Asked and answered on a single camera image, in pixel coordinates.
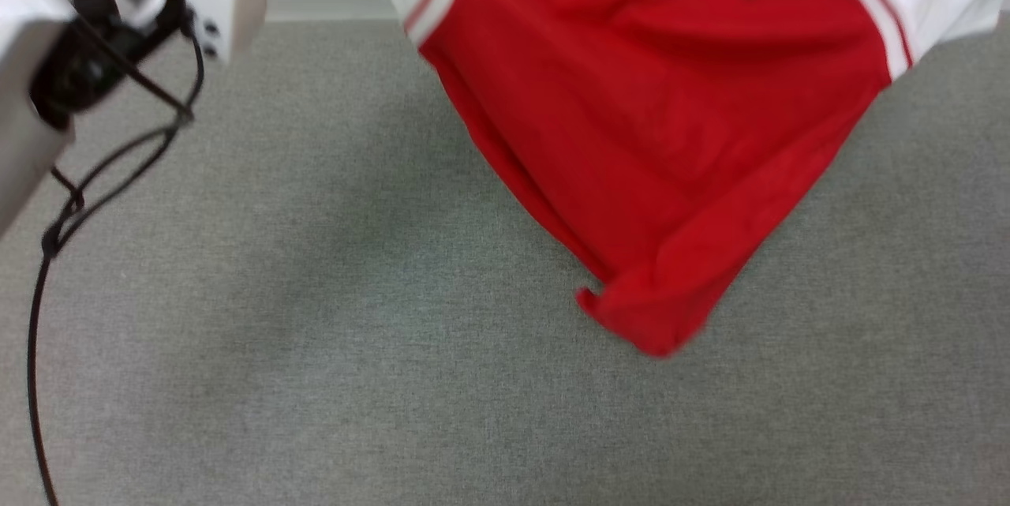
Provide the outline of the red and white t-shirt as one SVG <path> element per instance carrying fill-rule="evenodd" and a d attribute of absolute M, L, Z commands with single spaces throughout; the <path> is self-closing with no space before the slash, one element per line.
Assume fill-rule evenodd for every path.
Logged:
<path fill-rule="evenodd" d="M 674 355 L 870 104 L 1010 0 L 391 0 L 470 138 L 602 283 L 578 304 Z"/>

